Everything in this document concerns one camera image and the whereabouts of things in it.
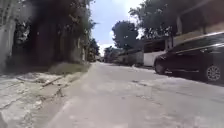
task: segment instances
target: sky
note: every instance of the sky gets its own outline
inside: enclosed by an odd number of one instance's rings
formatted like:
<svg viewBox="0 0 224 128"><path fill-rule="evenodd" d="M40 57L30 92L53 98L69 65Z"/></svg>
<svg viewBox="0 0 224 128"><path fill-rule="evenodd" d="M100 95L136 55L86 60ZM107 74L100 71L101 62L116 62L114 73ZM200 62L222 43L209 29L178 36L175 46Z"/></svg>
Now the sky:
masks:
<svg viewBox="0 0 224 128"><path fill-rule="evenodd" d="M92 31L92 36L100 46L101 55L104 49L114 46L112 27L117 21L130 20L134 22L128 14L130 8L136 8L143 0L95 0L92 3L92 19L97 23Z"/></svg>

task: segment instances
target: car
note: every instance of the car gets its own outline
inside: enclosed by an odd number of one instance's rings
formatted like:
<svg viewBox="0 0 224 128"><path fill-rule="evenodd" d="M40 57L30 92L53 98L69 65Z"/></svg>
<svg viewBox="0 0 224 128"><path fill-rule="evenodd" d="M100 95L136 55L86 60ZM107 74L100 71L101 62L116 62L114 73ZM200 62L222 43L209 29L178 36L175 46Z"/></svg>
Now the car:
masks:
<svg viewBox="0 0 224 128"><path fill-rule="evenodd" d="M224 32L212 33L182 42L158 56L154 62L158 74L197 73L210 82L224 78Z"/></svg>

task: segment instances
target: sidewalk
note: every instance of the sidewalk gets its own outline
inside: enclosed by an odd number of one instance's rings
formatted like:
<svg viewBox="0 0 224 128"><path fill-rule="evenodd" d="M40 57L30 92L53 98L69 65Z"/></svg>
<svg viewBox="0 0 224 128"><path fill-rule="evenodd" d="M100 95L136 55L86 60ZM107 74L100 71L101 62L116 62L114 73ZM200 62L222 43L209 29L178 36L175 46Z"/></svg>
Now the sidewalk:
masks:
<svg viewBox="0 0 224 128"><path fill-rule="evenodd" d="M0 111L8 128L18 126L33 110L56 95L63 96L61 89L78 79L82 73L52 75L28 73L19 76L0 76Z"/></svg>

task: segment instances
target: asphalt road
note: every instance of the asphalt road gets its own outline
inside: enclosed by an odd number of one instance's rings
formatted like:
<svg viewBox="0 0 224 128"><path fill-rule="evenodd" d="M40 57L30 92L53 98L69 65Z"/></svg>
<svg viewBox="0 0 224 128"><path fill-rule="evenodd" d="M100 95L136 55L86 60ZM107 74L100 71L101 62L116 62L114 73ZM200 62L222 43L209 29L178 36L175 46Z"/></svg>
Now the asphalt road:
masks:
<svg viewBox="0 0 224 128"><path fill-rule="evenodd" d="M45 128L223 128L224 87L95 63Z"/></svg>

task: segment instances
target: car tire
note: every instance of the car tire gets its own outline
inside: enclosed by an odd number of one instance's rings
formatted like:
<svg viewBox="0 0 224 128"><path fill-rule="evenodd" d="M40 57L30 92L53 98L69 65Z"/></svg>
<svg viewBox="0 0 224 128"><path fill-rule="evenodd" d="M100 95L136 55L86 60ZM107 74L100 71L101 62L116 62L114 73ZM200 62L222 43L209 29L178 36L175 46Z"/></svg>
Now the car tire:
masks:
<svg viewBox="0 0 224 128"><path fill-rule="evenodd" d="M209 65L203 71L205 79L209 82L219 82L222 79L222 69L219 65Z"/></svg>
<svg viewBox="0 0 224 128"><path fill-rule="evenodd" d="M154 65L155 71L157 74L163 75L165 74L166 68L159 62L156 62Z"/></svg>

